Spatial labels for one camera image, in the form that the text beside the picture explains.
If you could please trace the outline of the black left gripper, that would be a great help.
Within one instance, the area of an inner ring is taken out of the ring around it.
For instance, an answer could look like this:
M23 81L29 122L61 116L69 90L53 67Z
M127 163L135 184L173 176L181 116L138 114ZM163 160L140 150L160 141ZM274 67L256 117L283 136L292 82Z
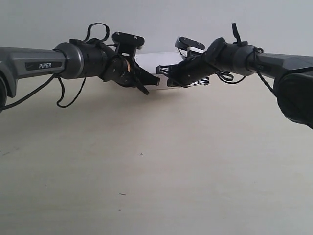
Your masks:
M149 94L145 86L159 85L159 78L139 65L136 66L136 75L134 75L129 61L120 56L115 56L107 61L102 72L102 80L104 82L113 81L125 88L138 88L145 95Z

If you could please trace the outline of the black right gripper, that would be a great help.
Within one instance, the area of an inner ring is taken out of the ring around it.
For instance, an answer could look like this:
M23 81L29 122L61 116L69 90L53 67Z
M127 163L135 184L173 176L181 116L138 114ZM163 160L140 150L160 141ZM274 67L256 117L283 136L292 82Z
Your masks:
M204 55L187 58L178 64L158 65L156 74L171 74L167 87L193 87L209 85L208 76L215 73L215 67L205 61Z

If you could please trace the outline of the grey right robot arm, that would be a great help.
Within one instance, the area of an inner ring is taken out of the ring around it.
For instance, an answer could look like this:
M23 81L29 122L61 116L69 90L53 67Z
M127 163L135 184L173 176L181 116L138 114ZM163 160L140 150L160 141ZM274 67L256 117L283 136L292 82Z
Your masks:
M211 75L257 75L276 99L286 119L313 126L313 58L307 55L266 53L262 48L237 40L214 40L202 53L162 64L146 57L143 67L167 78L169 87L188 87Z

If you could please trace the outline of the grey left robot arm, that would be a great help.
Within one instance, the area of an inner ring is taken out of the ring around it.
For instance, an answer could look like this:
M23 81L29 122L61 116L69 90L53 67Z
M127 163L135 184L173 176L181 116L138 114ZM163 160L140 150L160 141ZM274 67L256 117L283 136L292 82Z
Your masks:
M87 41L71 39L58 44L55 49L0 48L0 110L13 108L47 86L52 80L87 79L98 77L113 81L124 88L137 88L149 94L147 86L158 86L160 79L135 61L137 47L118 52L113 45L93 38ZM50 78L20 100L7 104L14 98L21 79L49 75Z

